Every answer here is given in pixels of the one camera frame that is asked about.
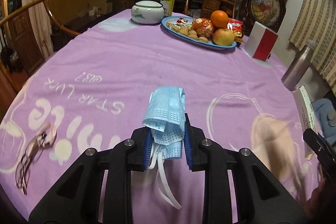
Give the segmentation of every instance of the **bottle cap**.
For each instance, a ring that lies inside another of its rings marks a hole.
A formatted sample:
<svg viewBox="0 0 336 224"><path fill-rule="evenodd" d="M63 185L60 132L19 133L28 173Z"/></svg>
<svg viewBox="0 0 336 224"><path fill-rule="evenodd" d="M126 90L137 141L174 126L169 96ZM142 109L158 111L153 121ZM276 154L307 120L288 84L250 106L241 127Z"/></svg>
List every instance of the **bottle cap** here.
<svg viewBox="0 0 336 224"><path fill-rule="evenodd" d="M311 39L307 39L306 45L314 51L316 49L317 43Z"/></svg>

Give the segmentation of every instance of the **purple tablecloth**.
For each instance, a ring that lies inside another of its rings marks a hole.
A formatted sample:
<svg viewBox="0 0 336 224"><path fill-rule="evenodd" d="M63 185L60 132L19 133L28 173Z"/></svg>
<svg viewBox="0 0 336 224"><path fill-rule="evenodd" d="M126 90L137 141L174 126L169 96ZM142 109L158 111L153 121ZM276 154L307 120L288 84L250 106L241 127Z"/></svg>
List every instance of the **purple tablecloth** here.
<svg viewBox="0 0 336 224"><path fill-rule="evenodd" d="M191 125L224 148L251 148L295 198L310 197L317 160L304 158L299 115L276 56L258 63L242 48L207 50L129 18L125 10L69 42L28 80L2 121L0 183L25 218L86 148L111 148L142 127L158 86L184 87ZM25 196L15 168L49 121L57 139L31 166ZM189 171L184 155L165 161L165 171L182 209L157 193L156 169L132 172L134 223L201 223L204 173Z"/></svg>

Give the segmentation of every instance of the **eyeglasses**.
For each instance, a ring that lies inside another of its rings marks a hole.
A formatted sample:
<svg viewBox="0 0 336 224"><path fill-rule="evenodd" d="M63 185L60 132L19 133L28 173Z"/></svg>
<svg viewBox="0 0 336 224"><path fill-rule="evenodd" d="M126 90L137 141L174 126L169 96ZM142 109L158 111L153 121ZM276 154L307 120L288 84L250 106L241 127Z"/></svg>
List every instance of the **eyeglasses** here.
<svg viewBox="0 0 336 224"><path fill-rule="evenodd" d="M20 162L16 167L16 187L20 189L23 194L27 194L26 188L29 180L29 166L34 161L34 158L38 154L36 160L41 156L44 149L44 142L46 139L45 131L40 135L35 136L27 145L25 153L23 154Z"/></svg>

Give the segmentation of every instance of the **white porcelain jar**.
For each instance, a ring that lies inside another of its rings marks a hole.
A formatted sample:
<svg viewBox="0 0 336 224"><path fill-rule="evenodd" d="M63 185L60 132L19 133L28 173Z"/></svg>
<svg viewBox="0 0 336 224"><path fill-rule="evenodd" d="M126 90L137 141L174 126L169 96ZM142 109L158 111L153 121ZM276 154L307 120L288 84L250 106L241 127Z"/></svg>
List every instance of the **white porcelain jar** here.
<svg viewBox="0 0 336 224"><path fill-rule="evenodd" d="M160 3L142 0L132 7L131 18L140 24L156 24L163 19L163 8Z"/></svg>

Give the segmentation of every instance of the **orange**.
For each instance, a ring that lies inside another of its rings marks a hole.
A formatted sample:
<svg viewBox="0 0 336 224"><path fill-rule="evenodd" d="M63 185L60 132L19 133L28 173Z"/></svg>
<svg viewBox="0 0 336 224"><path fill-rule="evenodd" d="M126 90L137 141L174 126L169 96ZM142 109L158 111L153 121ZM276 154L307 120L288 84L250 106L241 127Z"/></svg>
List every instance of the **orange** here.
<svg viewBox="0 0 336 224"><path fill-rule="evenodd" d="M216 28L227 28L229 23L227 13L221 10L214 11L210 16L210 20Z"/></svg>

